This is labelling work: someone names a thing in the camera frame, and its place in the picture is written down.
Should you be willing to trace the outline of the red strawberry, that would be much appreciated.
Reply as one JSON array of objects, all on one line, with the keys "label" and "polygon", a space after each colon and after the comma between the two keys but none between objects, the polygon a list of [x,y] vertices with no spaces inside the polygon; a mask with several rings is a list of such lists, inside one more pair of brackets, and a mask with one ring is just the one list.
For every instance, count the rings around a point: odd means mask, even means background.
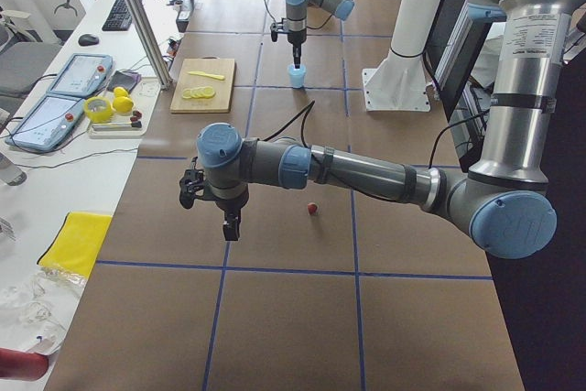
[{"label": "red strawberry", "polygon": [[309,215],[316,215],[318,212],[318,204],[315,202],[310,202],[307,206]]}]

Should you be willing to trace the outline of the white tray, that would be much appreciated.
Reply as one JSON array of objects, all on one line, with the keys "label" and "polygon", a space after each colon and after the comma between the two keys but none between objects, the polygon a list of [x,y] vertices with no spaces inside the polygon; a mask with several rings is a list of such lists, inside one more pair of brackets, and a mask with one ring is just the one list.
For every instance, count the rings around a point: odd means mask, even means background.
[{"label": "white tray", "polygon": [[[130,92],[134,108],[127,114],[117,113],[114,109],[112,120],[105,124],[93,124],[87,128],[91,138],[139,138],[148,129],[155,104],[160,93],[160,85],[155,77],[144,77]],[[104,98],[113,105],[114,92],[106,91]]]}]

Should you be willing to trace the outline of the yellow cloth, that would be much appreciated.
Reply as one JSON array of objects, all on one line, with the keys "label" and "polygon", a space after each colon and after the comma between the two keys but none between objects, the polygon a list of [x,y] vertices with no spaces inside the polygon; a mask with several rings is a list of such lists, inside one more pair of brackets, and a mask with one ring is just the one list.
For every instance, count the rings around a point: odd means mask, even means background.
[{"label": "yellow cloth", "polygon": [[37,264],[88,278],[112,219],[107,214],[69,212]]}]

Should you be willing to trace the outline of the yellow plastic knife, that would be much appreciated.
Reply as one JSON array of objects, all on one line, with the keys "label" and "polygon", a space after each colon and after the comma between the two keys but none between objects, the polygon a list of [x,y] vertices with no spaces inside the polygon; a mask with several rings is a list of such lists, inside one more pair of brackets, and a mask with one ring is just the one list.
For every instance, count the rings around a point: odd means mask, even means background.
[{"label": "yellow plastic knife", "polygon": [[189,75],[199,76],[202,78],[214,79],[217,81],[225,81],[225,78],[226,78],[225,75],[216,74],[216,73],[209,73],[209,72],[205,72],[205,71],[188,71],[187,73]]}]

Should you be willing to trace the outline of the black computer mouse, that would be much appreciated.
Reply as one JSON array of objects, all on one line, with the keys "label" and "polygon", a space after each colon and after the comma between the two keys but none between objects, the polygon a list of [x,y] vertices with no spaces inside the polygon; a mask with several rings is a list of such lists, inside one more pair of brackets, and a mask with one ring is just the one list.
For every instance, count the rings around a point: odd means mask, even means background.
[{"label": "black computer mouse", "polygon": [[98,36],[94,34],[82,34],[78,38],[78,44],[81,47],[89,47],[98,45],[100,43],[100,39]]}]

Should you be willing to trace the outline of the aluminium frame post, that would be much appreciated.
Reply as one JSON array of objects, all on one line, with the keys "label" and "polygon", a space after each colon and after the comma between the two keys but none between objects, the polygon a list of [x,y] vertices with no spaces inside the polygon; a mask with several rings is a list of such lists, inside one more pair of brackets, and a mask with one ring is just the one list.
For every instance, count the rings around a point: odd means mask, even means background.
[{"label": "aluminium frame post", "polygon": [[136,32],[146,57],[156,74],[160,88],[167,90],[173,83],[168,72],[167,64],[161,55],[159,44],[156,41],[155,34],[147,19],[145,8],[141,0],[125,0],[131,16],[134,20]]}]

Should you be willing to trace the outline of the black keyboard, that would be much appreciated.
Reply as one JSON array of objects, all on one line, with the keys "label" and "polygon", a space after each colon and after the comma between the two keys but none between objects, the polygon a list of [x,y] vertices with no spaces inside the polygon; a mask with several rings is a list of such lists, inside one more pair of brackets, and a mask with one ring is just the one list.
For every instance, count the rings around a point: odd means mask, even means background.
[{"label": "black keyboard", "polygon": [[125,0],[115,0],[107,18],[103,22],[102,31],[126,31],[130,28],[132,21],[132,14]]}]

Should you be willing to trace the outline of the lower teach pendant tablet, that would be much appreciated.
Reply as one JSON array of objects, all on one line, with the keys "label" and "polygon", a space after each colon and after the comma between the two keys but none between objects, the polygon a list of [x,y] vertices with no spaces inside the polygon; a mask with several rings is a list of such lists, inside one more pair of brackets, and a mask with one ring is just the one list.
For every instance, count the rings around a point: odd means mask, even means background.
[{"label": "lower teach pendant tablet", "polygon": [[34,152],[53,151],[84,117],[84,103],[84,98],[48,92],[9,130],[5,142]]}]

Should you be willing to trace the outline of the bamboo cutting board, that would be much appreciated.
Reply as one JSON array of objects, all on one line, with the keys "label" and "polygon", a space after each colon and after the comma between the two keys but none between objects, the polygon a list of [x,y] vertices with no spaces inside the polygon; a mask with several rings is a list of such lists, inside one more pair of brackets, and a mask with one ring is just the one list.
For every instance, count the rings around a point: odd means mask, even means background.
[{"label": "bamboo cutting board", "polygon": [[[188,71],[205,71],[225,75],[225,81],[189,75]],[[191,58],[182,62],[176,89],[170,103],[172,114],[225,114],[231,109],[235,59]],[[211,86],[215,95],[210,98],[182,98],[182,93],[193,88]]]}]

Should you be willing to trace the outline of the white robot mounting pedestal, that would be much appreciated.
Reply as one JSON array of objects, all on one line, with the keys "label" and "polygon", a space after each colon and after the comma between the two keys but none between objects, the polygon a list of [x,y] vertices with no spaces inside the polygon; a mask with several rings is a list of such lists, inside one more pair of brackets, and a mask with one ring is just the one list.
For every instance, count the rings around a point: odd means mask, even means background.
[{"label": "white robot mounting pedestal", "polygon": [[368,111],[430,110],[423,54],[439,5],[440,0],[401,0],[387,57],[363,70]]}]

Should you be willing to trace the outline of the light blue paper cup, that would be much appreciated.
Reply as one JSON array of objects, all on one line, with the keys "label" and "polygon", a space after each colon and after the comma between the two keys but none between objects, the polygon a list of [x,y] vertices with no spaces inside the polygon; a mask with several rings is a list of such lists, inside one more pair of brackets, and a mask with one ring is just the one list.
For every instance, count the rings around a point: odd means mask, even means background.
[{"label": "light blue paper cup", "polygon": [[302,89],[305,87],[306,72],[307,69],[304,64],[288,65],[289,83],[293,89]]}]

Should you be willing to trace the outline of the upper teach pendant tablet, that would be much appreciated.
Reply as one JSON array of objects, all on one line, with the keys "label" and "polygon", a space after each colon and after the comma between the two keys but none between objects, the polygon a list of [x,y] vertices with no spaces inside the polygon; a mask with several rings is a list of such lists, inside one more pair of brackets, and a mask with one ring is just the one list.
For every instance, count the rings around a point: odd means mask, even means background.
[{"label": "upper teach pendant tablet", "polygon": [[106,81],[113,65],[114,59],[110,55],[74,53],[48,91],[78,98],[89,97]]}]

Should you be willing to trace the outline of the lemon slice bottom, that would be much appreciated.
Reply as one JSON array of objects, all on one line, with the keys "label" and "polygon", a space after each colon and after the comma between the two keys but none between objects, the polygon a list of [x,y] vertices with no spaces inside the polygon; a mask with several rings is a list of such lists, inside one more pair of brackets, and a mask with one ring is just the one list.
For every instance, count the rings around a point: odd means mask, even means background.
[{"label": "lemon slice bottom", "polygon": [[210,99],[215,95],[215,90],[211,86],[204,86],[200,88],[198,95],[201,98]]}]

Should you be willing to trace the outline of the red bottle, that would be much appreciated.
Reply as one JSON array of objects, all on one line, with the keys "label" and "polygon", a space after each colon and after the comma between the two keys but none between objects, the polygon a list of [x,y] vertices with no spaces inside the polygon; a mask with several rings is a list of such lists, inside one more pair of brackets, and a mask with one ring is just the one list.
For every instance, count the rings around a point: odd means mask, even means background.
[{"label": "red bottle", "polygon": [[49,358],[40,353],[25,353],[1,349],[1,372],[3,379],[36,381],[49,369]]}]

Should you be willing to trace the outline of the teach pendant tablet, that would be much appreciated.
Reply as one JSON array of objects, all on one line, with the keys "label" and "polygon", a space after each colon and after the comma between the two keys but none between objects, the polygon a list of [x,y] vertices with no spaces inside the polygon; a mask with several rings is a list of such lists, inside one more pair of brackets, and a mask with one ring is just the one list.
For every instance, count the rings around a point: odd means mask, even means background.
[{"label": "teach pendant tablet", "polygon": [[74,53],[48,91],[78,98],[89,97],[106,81],[113,65],[114,59],[110,55]]},{"label": "teach pendant tablet", "polygon": [[9,130],[5,142],[34,152],[53,151],[84,117],[84,103],[84,98],[48,92]]}]

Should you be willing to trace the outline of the clear plastic bag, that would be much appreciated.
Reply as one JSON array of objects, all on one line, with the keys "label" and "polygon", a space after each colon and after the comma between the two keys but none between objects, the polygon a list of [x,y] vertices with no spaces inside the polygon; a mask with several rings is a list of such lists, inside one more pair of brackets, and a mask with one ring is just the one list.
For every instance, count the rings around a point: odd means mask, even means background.
[{"label": "clear plastic bag", "polygon": [[51,355],[64,342],[87,279],[41,269],[1,290],[1,346]]}]

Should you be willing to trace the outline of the yellow lemon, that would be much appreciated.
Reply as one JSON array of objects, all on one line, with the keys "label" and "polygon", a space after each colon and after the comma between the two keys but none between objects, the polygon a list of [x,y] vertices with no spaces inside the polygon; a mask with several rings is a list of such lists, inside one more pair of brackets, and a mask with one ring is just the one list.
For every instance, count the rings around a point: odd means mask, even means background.
[{"label": "yellow lemon", "polygon": [[134,108],[134,101],[126,88],[122,86],[114,88],[113,108],[121,114],[127,114]]}]

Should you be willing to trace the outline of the yellow tape roll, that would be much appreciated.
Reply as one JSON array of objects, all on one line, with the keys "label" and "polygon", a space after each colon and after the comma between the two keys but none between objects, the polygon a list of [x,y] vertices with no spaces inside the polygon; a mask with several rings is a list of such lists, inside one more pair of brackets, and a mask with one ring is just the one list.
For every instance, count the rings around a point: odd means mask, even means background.
[{"label": "yellow tape roll", "polygon": [[84,101],[85,116],[94,124],[105,124],[112,120],[114,108],[111,102],[102,97],[94,96]]}]

